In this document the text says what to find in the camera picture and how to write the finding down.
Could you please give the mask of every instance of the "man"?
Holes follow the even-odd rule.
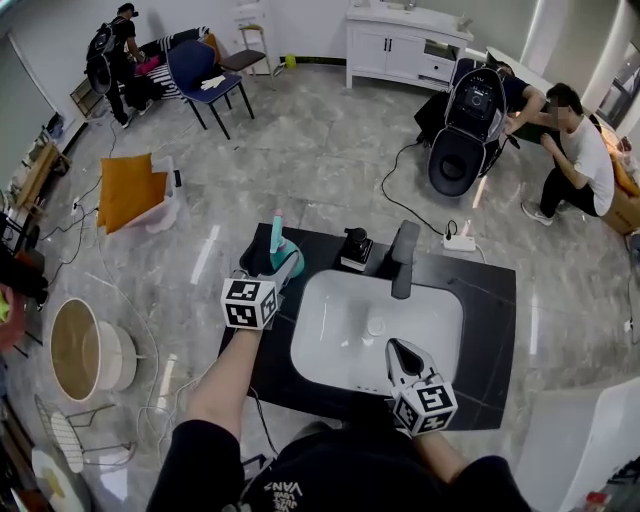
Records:
[[[129,53],[133,55],[136,62],[144,62],[145,58],[138,50],[136,44],[136,26],[131,18],[138,16],[133,4],[127,3],[118,9],[118,15],[111,22],[113,33],[116,37],[115,47],[109,55],[109,69],[111,70],[111,88],[106,96],[111,103],[113,115],[122,125],[127,128],[131,122],[129,116],[124,112],[118,82],[125,87],[125,99],[130,107],[137,109],[140,115],[144,115],[151,107],[151,100],[145,95],[142,87],[136,83],[133,67],[127,58],[124,50],[125,43]]]
[[[530,511],[504,459],[469,464],[440,433],[411,441],[371,424],[299,434],[243,491],[241,417],[260,338],[238,330],[200,381],[147,510]]]
[[[560,145],[549,134],[540,141],[556,165],[545,181],[540,204],[523,202],[522,211],[550,226],[560,202],[567,201],[601,217],[609,210],[614,191],[613,166],[602,136],[584,115],[580,98],[571,87],[556,84],[547,98],[550,113],[538,114],[533,122],[560,131]]]
[[[504,133],[511,135],[533,119],[545,105],[546,100],[541,91],[517,78],[508,64],[498,61],[494,66],[503,79],[502,87],[507,102],[507,112],[512,114],[520,112],[517,116],[513,115],[507,118]],[[448,92],[436,93],[414,116],[422,130],[418,136],[418,142],[424,141],[432,145],[440,130],[444,128],[444,114],[449,103],[449,96]],[[485,162],[491,161],[491,156],[498,149],[498,146],[497,140],[487,144]]]

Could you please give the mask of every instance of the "blue chair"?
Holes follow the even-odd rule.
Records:
[[[189,105],[191,105],[191,108],[198,118],[198,121],[200,121],[202,127],[205,130],[207,129],[202,117],[200,117],[198,109],[193,104],[194,101],[209,105],[209,108],[215,116],[216,121],[218,121],[220,128],[222,128],[227,139],[231,140],[229,132],[227,132],[224,124],[222,124],[222,120],[216,112],[216,109],[213,108],[213,103],[216,100],[224,96],[224,99],[227,100],[227,106],[231,109],[231,102],[229,101],[227,93],[234,87],[239,87],[240,93],[242,94],[244,102],[247,105],[247,109],[249,110],[251,119],[255,119],[255,117],[253,116],[253,111],[251,110],[251,105],[249,105],[249,100],[247,99],[244,87],[242,87],[241,76],[223,73],[225,80],[220,83],[218,87],[214,87],[206,91],[203,91],[200,88],[200,81],[198,78],[207,76],[207,74],[211,72],[215,64],[215,56],[215,50],[210,46],[207,46],[200,41],[185,41],[169,51],[167,54],[167,64],[169,65],[169,73],[171,73],[171,77],[173,78],[176,87],[187,99]]]

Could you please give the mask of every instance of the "power strip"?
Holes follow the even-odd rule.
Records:
[[[476,241],[472,236],[451,235],[447,240],[447,235],[444,235],[442,245],[448,251],[474,252],[476,250]]]

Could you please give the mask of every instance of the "black countertop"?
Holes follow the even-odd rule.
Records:
[[[392,422],[384,399],[311,382],[291,360],[291,341],[309,279],[323,270],[354,272],[340,265],[344,238],[284,228],[305,257],[305,270],[283,290],[285,300],[270,331],[265,331],[251,379],[261,400],[318,416],[353,423]],[[271,225],[259,224],[240,265],[252,276],[272,271],[269,261]],[[388,246],[374,244],[363,275],[374,275]],[[416,250],[414,284],[441,288],[458,297],[463,307],[462,340],[453,388],[458,412],[450,430],[500,427],[504,412],[515,340],[516,275],[513,270]],[[225,330],[220,352],[234,329]]]

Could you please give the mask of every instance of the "white cabinet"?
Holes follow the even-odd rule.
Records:
[[[371,7],[347,11],[347,88],[353,76],[380,78],[449,90],[468,31],[457,29],[458,19],[417,8],[390,9],[372,0]]]
[[[367,73],[384,73],[389,37],[367,29],[353,34],[354,69]]]
[[[420,56],[424,52],[424,39],[402,34],[390,34],[389,47],[387,49],[387,75],[408,80],[418,79],[418,66]]]

